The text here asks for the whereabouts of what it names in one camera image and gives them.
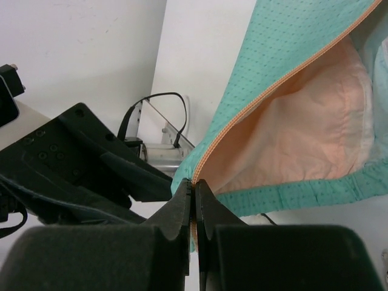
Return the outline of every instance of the black strap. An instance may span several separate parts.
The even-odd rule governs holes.
[[[0,229],[0,239],[5,238],[6,236],[11,235],[12,233],[19,230],[26,222],[27,222],[27,211],[23,204],[18,202],[18,210],[17,212],[20,212],[23,216],[22,221],[17,226],[11,226],[11,227],[4,227]]]

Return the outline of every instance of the black cable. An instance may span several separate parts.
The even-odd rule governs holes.
[[[140,99],[138,102],[136,102],[134,105],[132,105],[128,109],[127,113],[124,115],[124,118],[121,121],[121,125],[119,128],[119,132],[117,134],[117,138],[120,139],[121,141],[125,140],[125,135],[127,134],[129,119],[131,118],[131,115],[132,115],[136,105],[138,105],[140,102],[143,102],[145,100],[149,100],[151,98],[158,97],[158,96],[166,96],[166,95],[175,95],[175,96],[179,97],[180,100],[182,101],[183,107],[184,107],[185,121],[184,121],[184,124],[182,126],[182,129],[180,131],[178,131],[178,133],[176,134],[176,138],[175,138],[175,141],[173,143],[174,147],[178,148],[179,147],[179,139],[182,135],[183,130],[186,127],[186,124],[187,124],[187,109],[186,109],[186,103],[184,102],[183,97],[179,93],[176,93],[176,92],[166,92],[166,93],[153,94],[153,95],[150,95],[148,97],[144,97],[144,98]]]
[[[0,229],[0,238],[5,238],[6,236],[11,235],[12,233],[19,230],[26,222],[27,222],[27,210],[25,209],[24,205],[18,202],[18,209],[16,212],[20,212],[23,216],[22,221],[17,226],[11,226],[11,227],[4,227]]]
[[[265,213],[262,213],[261,216],[267,218],[267,220],[269,221],[269,223],[271,223],[273,226],[277,226],[276,222],[274,222],[268,215],[266,215]]]

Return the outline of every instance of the orange zipper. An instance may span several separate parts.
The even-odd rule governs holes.
[[[209,156],[212,154],[218,143],[223,139],[223,137],[227,134],[227,132],[236,124],[238,123],[245,115],[246,113],[250,112],[254,107],[256,107],[260,102],[262,102],[265,98],[267,98],[275,89],[277,89],[281,84],[286,82],[289,78],[291,78],[293,75],[298,73],[300,70],[307,67],[309,64],[311,64],[313,61],[318,59],[320,56],[322,56],[325,52],[330,50],[334,45],[340,42],[345,36],[347,36],[354,28],[356,28],[364,19],[368,17],[369,14],[371,14],[372,11],[376,9],[378,4],[381,3],[382,0],[376,0],[369,8],[355,21],[352,23],[351,26],[349,26],[345,31],[342,32],[339,36],[337,36],[331,43],[327,44],[324,48],[322,48],[319,52],[317,52],[315,55],[310,57],[308,60],[304,61],[302,64],[297,66],[295,69],[293,69],[291,72],[283,76],[279,81],[273,83],[270,87],[268,87],[262,94],[260,94],[257,98],[255,98],[251,103],[249,103],[246,107],[244,107],[235,117],[232,118],[231,121],[220,131],[220,133],[216,136],[216,138],[212,141],[212,143],[207,148],[205,154],[202,156],[201,160],[199,161],[198,165],[195,168],[193,178],[192,178],[192,184],[195,184],[198,182],[198,176],[201,172],[204,164],[206,163]]]

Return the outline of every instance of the teal fabric pouch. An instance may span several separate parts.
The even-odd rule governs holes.
[[[225,94],[179,167],[238,216],[388,193],[388,2],[258,0]]]

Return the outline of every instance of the white wall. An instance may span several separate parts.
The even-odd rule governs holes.
[[[0,65],[15,63],[18,99],[56,117],[86,103],[117,132],[152,87],[166,0],[3,0]]]
[[[255,0],[168,0],[152,93],[190,98],[189,140],[204,137],[235,65]],[[184,112],[176,97],[152,103],[176,127]]]

